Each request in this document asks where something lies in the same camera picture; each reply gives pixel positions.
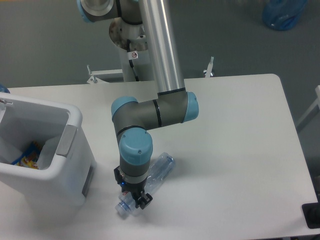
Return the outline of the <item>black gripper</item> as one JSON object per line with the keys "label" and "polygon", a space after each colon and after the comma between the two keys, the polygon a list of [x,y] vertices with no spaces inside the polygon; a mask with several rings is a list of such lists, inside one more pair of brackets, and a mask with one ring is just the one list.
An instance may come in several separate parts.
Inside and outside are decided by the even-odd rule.
{"label": "black gripper", "polygon": [[121,191],[131,193],[133,199],[136,200],[136,208],[144,210],[153,200],[153,197],[149,193],[145,193],[147,175],[133,177],[133,180],[130,180],[129,176],[121,172],[119,166],[113,172],[117,184],[121,187]]}

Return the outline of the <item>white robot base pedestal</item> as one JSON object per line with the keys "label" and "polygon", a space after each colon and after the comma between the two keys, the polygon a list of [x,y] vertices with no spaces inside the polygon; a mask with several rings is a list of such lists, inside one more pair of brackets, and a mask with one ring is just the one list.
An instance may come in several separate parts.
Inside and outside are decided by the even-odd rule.
{"label": "white robot base pedestal", "polygon": [[131,25],[115,18],[109,26],[109,37],[119,52],[123,80],[151,81],[153,71],[144,25]]}

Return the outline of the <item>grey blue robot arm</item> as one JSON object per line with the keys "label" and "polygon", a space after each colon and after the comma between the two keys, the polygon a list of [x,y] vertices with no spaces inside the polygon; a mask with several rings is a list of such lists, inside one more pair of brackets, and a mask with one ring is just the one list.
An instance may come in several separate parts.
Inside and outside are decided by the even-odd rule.
{"label": "grey blue robot arm", "polygon": [[121,18],[131,26],[143,26],[151,69],[157,83],[157,98],[138,102],[131,96],[117,98],[111,119],[120,155],[114,169],[116,182],[129,192],[134,206],[144,209],[152,196],[145,191],[153,140],[149,130],[185,123],[199,115],[193,92],[186,91],[173,35],[167,0],[79,0],[84,21],[94,23]]}

